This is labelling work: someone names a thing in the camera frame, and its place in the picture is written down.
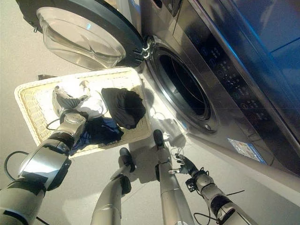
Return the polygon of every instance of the black cloth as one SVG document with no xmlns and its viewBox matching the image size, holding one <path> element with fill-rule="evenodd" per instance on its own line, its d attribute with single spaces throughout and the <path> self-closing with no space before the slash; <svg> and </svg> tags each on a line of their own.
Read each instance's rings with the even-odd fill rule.
<svg viewBox="0 0 300 225">
<path fill-rule="evenodd" d="M 103 143 L 107 145 L 114 141 L 119 141 L 123 134 L 124 132 L 121 131 L 112 118 L 95 118 L 87 122 L 79 140 L 71 149 L 70 155 L 73 155 L 78 149 L 82 149 L 89 144 Z"/>
<path fill-rule="evenodd" d="M 146 113 L 140 96 L 125 88 L 103 88 L 101 93 L 110 115 L 117 124 L 126 129 L 136 128 Z"/>
</svg>

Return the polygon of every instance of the label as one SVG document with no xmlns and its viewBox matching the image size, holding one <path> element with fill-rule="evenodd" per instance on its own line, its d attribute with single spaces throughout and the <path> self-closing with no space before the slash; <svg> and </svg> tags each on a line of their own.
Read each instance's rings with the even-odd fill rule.
<svg viewBox="0 0 300 225">
<path fill-rule="evenodd" d="M 233 139 L 228 138 L 228 141 L 233 145 L 236 151 L 244 156 L 255 159 L 263 164 L 267 164 L 266 161 L 262 158 L 259 152 L 255 149 L 253 144 L 239 142 Z"/>
</svg>

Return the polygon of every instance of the wicker basket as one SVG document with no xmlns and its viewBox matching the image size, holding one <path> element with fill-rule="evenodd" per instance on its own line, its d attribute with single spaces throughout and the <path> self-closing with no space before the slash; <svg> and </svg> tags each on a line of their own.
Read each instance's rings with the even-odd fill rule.
<svg viewBox="0 0 300 225">
<path fill-rule="evenodd" d="M 58 83 L 70 78 L 87 80 L 98 85 L 100 89 L 115 87 L 133 90 L 143 99 L 143 104 L 146 107 L 141 79 L 137 72 L 129 67 L 60 76 L 22 84 L 15 89 L 15 98 L 37 145 L 51 135 L 52 131 L 46 129 L 46 125 L 57 118 L 53 111 L 52 91 Z M 104 116 L 111 117 L 109 112 Z M 148 112 L 139 121 L 135 129 L 127 130 L 122 128 L 122 131 L 124 135 L 120 141 L 109 145 L 89 145 L 84 149 L 78 150 L 72 157 L 90 154 L 149 137 L 151 130 Z"/>
</svg>

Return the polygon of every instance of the gray floor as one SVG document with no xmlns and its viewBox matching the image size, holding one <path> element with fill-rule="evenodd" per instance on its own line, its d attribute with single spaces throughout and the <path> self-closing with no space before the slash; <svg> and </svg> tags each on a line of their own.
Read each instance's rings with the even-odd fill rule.
<svg viewBox="0 0 300 225">
<path fill-rule="evenodd" d="M 84 72 L 48 52 L 43 45 L 42 35 L 33 33 L 22 18 L 14 1 L 1 1 L 1 129 L 0 129 L 0 188 L 9 180 L 3 172 L 5 157 L 15 150 L 33 151 L 36 147 L 23 120 L 14 98 L 17 85 L 37 80 L 39 74 L 67 75 Z M 178 126 L 166 113 L 160 99 L 146 84 L 147 105 L 152 128 L 160 128 L 165 138 L 179 132 Z M 184 138 L 171 147 L 172 153 L 180 150 L 199 167 L 210 171 L 215 183 L 225 193 L 242 189 L 242 194 L 232 199 L 259 224 L 296 225 L 300 221 L 300 209 L 291 202 L 275 194 L 260 183 L 240 173 L 225 161 L 210 154 Z M 155 180 L 154 166 L 157 163 L 152 137 L 131 143 L 127 147 L 132 152 L 137 169 L 131 174 L 132 191 L 122 199 L 122 224 L 162 224 L 159 183 Z M 119 167 L 119 148 L 109 149 L 72 159 L 72 165 L 63 184 L 48 192 L 39 216 L 48 223 L 62 225 L 89 224 L 94 206 L 110 175 Z M 15 156 L 8 167 L 16 175 L 22 155 Z M 185 187 L 186 175 L 178 175 L 192 212 L 207 213 L 204 200 L 197 193 L 189 193 Z M 205 218 L 199 222 L 206 224 Z"/>
</svg>

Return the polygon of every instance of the dark blue cloth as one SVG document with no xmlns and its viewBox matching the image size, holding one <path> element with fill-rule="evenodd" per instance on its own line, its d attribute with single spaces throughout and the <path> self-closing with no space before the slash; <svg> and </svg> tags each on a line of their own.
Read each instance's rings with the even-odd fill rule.
<svg viewBox="0 0 300 225">
<path fill-rule="evenodd" d="M 77 143 L 72 147 L 70 155 L 77 150 L 83 149 L 89 144 L 109 144 L 121 140 L 123 135 L 120 127 L 112 118 L 98 117 L 90 120 Z"/>
</svg>

